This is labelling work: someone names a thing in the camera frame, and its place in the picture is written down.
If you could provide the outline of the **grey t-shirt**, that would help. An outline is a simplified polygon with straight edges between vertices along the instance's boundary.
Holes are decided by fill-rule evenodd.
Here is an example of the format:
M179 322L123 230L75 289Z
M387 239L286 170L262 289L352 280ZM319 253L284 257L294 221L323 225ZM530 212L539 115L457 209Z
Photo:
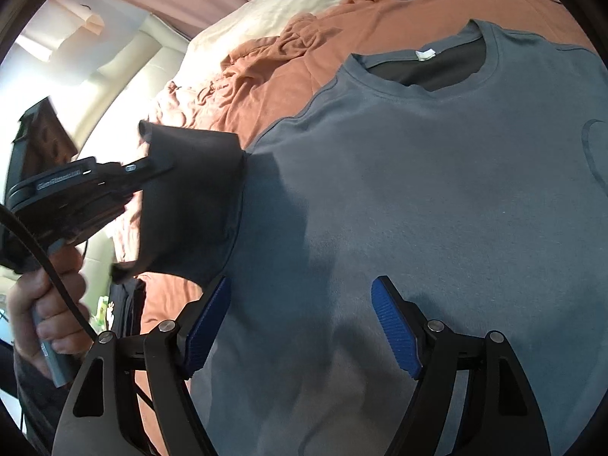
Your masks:
M415 388L372 306L391 279L454 331L505 334L550 451L607 390L607 69L578 44L471 21L351 55L249 147L144 122L173 148L139 271L224 275L192 382L222 455L382 455Z

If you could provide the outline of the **cream bed sheet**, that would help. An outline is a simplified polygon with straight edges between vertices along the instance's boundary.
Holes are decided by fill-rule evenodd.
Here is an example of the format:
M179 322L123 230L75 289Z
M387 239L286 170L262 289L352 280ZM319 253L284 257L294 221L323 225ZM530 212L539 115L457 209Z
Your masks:
M252 0L211 25L187 47L167 84L183 94L207 86L220 73L220 62L244 42L280 34L292 17L321 13L340 0Z

